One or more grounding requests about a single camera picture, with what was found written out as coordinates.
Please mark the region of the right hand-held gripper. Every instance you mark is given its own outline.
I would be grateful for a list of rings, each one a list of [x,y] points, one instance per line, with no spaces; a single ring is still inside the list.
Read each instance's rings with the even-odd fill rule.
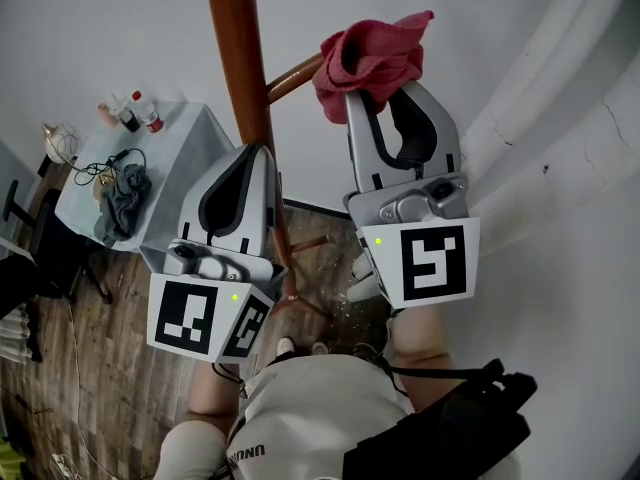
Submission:
[[[402,91],[411,102],[410,123],[421,131],[429,124],[422,137],[433,150],[423,164],[428,179],[418,180],[420,165],[388,153],[370,98],[359,90],[345,95],[351,160],[362,193],[349,196],[347,209],[363,249],[353,263],[356,283],[347,299],[381,295],[394,309],[472,297],[480,242],[480,219],[467,209],[466,176],[456,172],[462,155],[453,118],[417,81]]]

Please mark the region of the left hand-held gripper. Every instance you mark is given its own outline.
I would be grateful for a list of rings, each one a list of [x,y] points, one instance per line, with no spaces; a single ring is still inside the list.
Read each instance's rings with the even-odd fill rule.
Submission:
[[[209,363],[248,360],[288,274],[260,257],[272,174],[269,151],[245,145],[219,158],[189,189],[179,220],[186,240],[173,240],[164,271],[151,275],[148,345]]]

